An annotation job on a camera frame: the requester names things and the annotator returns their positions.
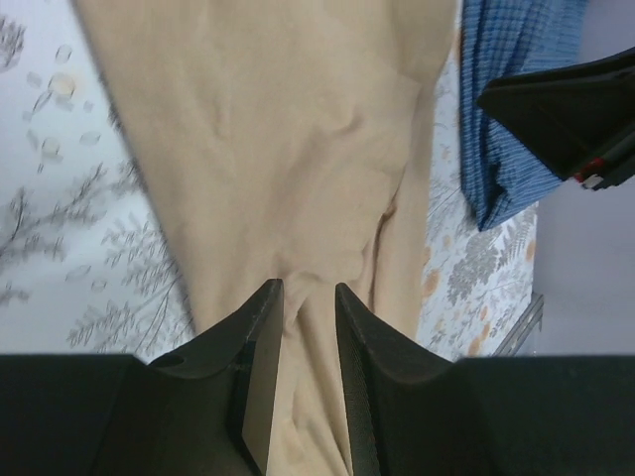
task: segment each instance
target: floral sheet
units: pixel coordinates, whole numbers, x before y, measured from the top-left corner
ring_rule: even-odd
[[[4,0],[0,30],[0,352],[151,360],[187,342],[179,272],[70,0]],[[524,311],[536,221],[530,209],[477,233],[460,193],[456,54],[438,87],[418,335],[449,358],[493,352]]]

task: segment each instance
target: beige cloth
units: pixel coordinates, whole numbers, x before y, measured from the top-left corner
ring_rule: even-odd
[[[268,473],[351,474],[333,290],[414,336],[454,1],[76,3],[197,330],[285,281]]]

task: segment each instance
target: wall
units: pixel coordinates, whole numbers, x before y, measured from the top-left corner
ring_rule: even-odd
[[[580,60],[635,47],[635,2],[591,0]],[[635,353],[635,179],[591,192],[566,183],[540,205],[535,289],[541,353]]]

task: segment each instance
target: blue textured fabric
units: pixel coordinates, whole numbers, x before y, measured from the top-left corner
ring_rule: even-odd
[[[464,0],[461,185],[487,230],[561,180],[475,101],[491,80],[575,63],[587,0]]]

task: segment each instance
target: folded cloth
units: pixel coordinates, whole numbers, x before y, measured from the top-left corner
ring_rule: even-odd
[[[197,331],[285,282],[268,473],[351,474],[334,287],[414,337],[448,0],[76,0]]]
[[[575,63],[587,0],[464,0],[461,185],[487,230],[562,182],[475,104],[495,78]]]

